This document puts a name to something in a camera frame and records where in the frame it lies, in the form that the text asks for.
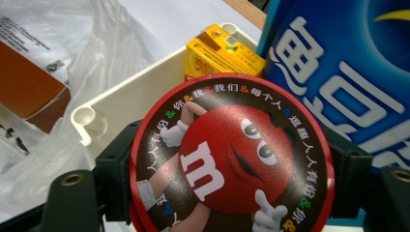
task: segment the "orange box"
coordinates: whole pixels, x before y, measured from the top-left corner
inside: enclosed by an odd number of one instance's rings
[[[44,132],[50,132],[69,103],[69,88],[0,42],[0,102]]]
[[[187,43],[185,79],[209,73],[260,76],[265,64],[265,59],[213,24]]]

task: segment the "tin rim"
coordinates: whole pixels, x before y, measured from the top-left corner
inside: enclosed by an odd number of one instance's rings
[[[335,196],[335,174],[334,174],[334,165],[333,165],[333,159],[331,156],[331,151],[329,148],[329,145],[327,143],[327,139],[323,133],[323,131],[320,129],[318,123],[314,119],[313,115],[308,111],[308,109],[301,103],[299,102],[295,97],[293,97],[290,93],[286,92],[284,89],[280,88],[276,84],[251,75],[247,74],[241,74],[241,73],[214,73],[214,74],[208,74],[204,75],[199,78],[191,79],[188,81],[183,82],[182,84],[176,86],[169,92],[167,92],[162,98],[160,98],[154,106],[149,110],[147,113],[146,117],[142,121],[140,128],[135,135],[134,142],[132,144],[132,153],[131,153],[131,158],[130,158],[130,185],[131,185],[131,193],[132,193],[132,202],[130,204],[130,211],[132,215],[132,223],[136,224],[139,227],[138,231],[153,231],[157,230],[156,225],[151,221],[151,218],[145,211],[145,208],[143,206],[143,203],[140,199],[140,195],[137,189],[137,175],[136,175],[136,162],[137,162],[137,152],[138,148],[140,146],[140,139],[142,136],[142,133],[145,131],[147,128],[147,125],[150,121],[150,119],[153,117],[155,112],[172,96],[180,92],[181,90],[184,90],[185,88],[201,82],[208,80],[210,78],[227,78],[227,77],[233,77],[233,78],[242,78],[246,80],[251,80],[254,82],[257,82],[259,84],[265,85],[274,91],[278,92],[281,94],[283,97],[289,99],[292,101],[292,103],[303,112],[304,116],[307,118],[307,120],[310,122],[311,126],[314,128],[314,131],[319,139],[321,148],[323,150],[324,154],[324,159],[326,161],[326,172],[327,172],[327,192],[326,192],[326,199],[324,199],[324,203],[322,206],[322,209],[320,211],[320,214],[314,223],[314,226],[312,227],[312,231],[320,231],[323,226],[325,225],[330,212],[332,210],[332,205],[334,201],[334,196]]]

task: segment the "yellow box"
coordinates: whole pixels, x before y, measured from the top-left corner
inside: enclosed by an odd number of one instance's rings
[[[213,24],[187,43],[185,80],[209,73],[260,76],[265,63],[265,59]]]

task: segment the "plastic bag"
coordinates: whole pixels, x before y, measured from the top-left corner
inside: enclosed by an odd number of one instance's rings
[[[0,175],[30,154],[47,135],[0,104]]]
[[[132,19],[116,0],[90,0],[87,3],[83,0],[0,1],[0,8],[7,5],[10,11],[21,11],[21,8],[30,4],[44,5],[44,11],[52,11],[50,14],[55,16],[52,20],[60,20],[60,25],[73,33],[78,28],[86,28],[85,24],[88,23],[92,25],[92,31],[88,42],[67,68],[72,100],[64,117],[57,121],[45,139],[31,149],[29,156],[22,158],[0,176],[0,221],[44,203],[49,185],[59,175],[74,169],[89,168],[84,161],[84,148],[79,143],[79,134],[70,121],[71,113],[82,103],[152,62],[151,55],[132,30]],[[84,18],[92,16],[94,19],[82,21],[84,25],[71,25],[71,15],[60,13],[73,13],[73,16]]]
[[[49,73],[66,83],[66,67],[91,34],[90,2],[0,0],[0,4],[0,41],[40,68],[58,61],[59,69]]]

